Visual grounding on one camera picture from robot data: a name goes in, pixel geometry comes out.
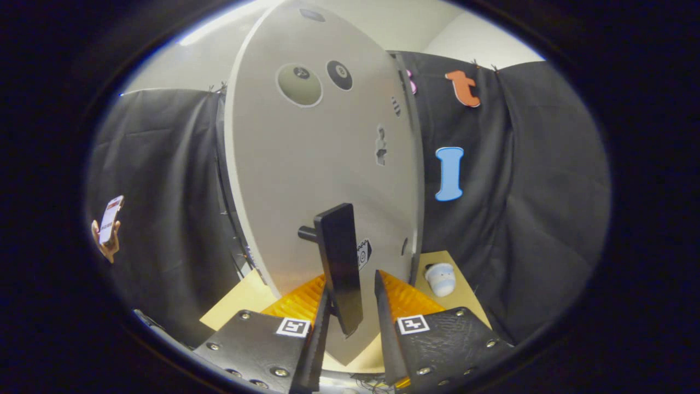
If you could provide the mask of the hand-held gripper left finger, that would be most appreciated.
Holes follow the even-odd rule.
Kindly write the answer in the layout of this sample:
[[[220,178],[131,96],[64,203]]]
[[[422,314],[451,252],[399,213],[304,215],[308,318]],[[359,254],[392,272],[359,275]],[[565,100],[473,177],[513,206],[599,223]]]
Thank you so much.
[[[261,312],[235,312],[194,353],[260,390],[318,391],[330,307],[325,277],[318,275]]]

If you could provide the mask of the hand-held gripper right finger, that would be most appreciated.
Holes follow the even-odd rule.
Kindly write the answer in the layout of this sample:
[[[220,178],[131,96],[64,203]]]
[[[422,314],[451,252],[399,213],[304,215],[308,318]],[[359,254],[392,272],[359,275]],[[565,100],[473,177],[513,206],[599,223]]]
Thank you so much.
[[[514,352],[474,312],[445,309],[391,274],[375,274],[383,366],[397,391],[454,391]]]

